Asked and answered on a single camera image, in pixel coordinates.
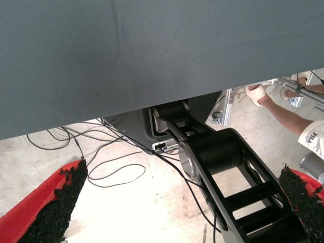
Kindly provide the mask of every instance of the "white sleeve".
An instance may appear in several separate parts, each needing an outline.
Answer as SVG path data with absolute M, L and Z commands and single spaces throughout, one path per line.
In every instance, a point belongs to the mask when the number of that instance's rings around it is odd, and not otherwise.
M 324 159 L 324 120 L 314 121 L 306 127 L 298 142 Z

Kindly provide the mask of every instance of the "black metal bracket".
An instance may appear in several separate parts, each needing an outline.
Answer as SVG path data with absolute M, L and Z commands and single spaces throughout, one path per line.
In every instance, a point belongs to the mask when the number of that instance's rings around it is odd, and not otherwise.
M 179 143 L 185 174 L 203 187 L 225 242 L 309 242 L 277 178 L 234 129 L 214 131 L 192 118 L 185 102 L 152 107 L 155 131 Z M 251 188 L 224 197 L 212 175 L 237 167 Z M 265 208 L 235 219 L 233 212 L 261 201 Z

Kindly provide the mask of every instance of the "red object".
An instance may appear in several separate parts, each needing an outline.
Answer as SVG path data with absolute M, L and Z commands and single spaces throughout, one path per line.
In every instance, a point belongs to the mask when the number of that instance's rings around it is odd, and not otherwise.
M 305 189 L 308 193 L 308 196 L 313 196 L 315 190 L 321 186 L 323 186 L 319 181 L 311 178 L 310 176 L 300 172 L 296 171 L 294 169 L 290 169 L 295 175 L 299 176 L 303 181 L 306 182 Z M 322 190 L 319 193 L 315 193 L 315 195 L 318 196 L 319 199 L 321 199 L 322 204 L 324 205 L 324 190 Z
M 37 189 L 0 218 L 1 243 L 17 242 L 26 233 L 40 210 L 50 201 L 57 199 L 54 189 L 62 189 L 66 183 L 66 175 L 60 174 L 60 171 L 71 170 L 73 167 L 76 169 L 80 161 L 73 161 L 58 169 Z

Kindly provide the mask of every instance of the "metal frame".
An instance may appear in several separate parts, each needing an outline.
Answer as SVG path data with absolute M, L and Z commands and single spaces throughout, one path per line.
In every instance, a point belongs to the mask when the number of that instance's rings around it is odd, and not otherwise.
M 240 87 L 236 87 L 234 89 L 227 89 L 225 92 L 225 100 L 223 105 L 222 112 L 214 112 L 212 123 L 221 124 L 223 127 L 226 127 L 229 123 L 229 117 L 232 110 L 232 104 L 234 102 L 235 95 Z
M 324 106 L 324 95 L 315 94 L 306 89 L 299 89 L 299 84 L 283 77 L 275 78 L 274 81 L 277 81 L 280 85 L 283 85 L 284 87 L 286 87 L 287 89 L 293 92 L 296 92 L 296 90 L 300 90 L 299 91 L 300 96 L 308 97 L 312 99 L 316 104 L 320 106 Z
M 310 73 L 310 76 L 308 77 L 308 80 L 306 81 L 306 85 L 310 84 L 310 81 L 313 78 L 313 73 Z M 304 100 L 304 97 L 295 97 L 290 99 L 290 104 L 296 108 L 298 108 L 299 106 L 301 106 L 302 102 Z

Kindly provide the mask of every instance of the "gray fabric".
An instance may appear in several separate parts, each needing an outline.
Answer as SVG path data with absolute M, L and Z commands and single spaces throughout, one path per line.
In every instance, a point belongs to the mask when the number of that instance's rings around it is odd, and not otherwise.
M 324 66 L 323 1 L 2 0 L 0 139 Z

